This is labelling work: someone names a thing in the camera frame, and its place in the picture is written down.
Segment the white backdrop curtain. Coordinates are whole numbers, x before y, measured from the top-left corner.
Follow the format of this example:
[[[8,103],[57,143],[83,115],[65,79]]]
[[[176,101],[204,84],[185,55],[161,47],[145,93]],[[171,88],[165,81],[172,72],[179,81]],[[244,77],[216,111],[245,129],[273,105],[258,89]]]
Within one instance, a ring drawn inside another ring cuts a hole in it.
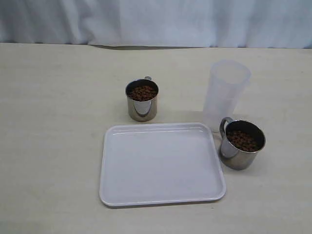
[[[0,40],[311,48],[309,0],[3,0]]]

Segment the white plastic tray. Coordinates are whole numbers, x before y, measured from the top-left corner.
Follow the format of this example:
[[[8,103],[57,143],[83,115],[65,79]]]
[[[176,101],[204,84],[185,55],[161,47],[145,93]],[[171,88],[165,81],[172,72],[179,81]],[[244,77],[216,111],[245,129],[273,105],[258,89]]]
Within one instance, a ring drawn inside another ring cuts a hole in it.
[[[116,125],[104,135],[100,200],[109,207],[220,200],[226,184],[201,123]]]

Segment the brown pellets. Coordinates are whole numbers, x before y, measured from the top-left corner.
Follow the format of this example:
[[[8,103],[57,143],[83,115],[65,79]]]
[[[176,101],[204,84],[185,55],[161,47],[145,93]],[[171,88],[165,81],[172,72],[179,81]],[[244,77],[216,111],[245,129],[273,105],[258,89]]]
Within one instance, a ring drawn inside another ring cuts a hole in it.
[[[149,101],[156,95],[157,90],[148,85],[138,86],[129,93],[129,97],[134,101]]]
[[[258,150],[258,143],[248,133],[241,130],[233,130],[227,133],[229,142],[236,148],[246,151],[254,152]]]

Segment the steel mug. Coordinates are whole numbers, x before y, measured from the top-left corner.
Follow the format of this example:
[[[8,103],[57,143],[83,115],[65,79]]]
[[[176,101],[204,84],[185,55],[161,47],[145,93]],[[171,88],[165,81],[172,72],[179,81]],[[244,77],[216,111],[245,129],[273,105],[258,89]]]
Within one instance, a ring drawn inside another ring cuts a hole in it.
[[[220,159],[226,166],[234,170],[247,169],[256,155],[265,147],[266,138],[263,131],[251,122],[225,117],[220,123],[219,130],[222,138],[219,148]],[[227,138],[227,133],[233,130],[241,130],[250,134],[258,143],[258,150],[246,152],[233,146]]]
[[[129,93],[132,89],[138,87],[148,85],[157,90],[157,95],[149,100],[149,101],[134,101],[129,97]],[[141,79],[136,79],[127,84],[125,88],[125,95],[127,97],[127,106],[128,106],[128,114],[129,116],[139,122],[147,122],[152,120],[157,115],[158,110],[158,94],[159,87],[152,80],[150,76],[146,76]]]

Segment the translucent plastic pitcher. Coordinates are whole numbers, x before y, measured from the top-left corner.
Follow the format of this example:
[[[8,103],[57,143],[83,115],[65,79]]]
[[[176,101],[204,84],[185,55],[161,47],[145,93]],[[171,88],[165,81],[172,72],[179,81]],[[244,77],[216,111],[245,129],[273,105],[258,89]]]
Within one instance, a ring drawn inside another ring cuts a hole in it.
[[[231,117],[251,72],[234,60],[220,60],[210,69],[208,89],[203,107],[203,123],[213,132],[219,131],[224,117]]]

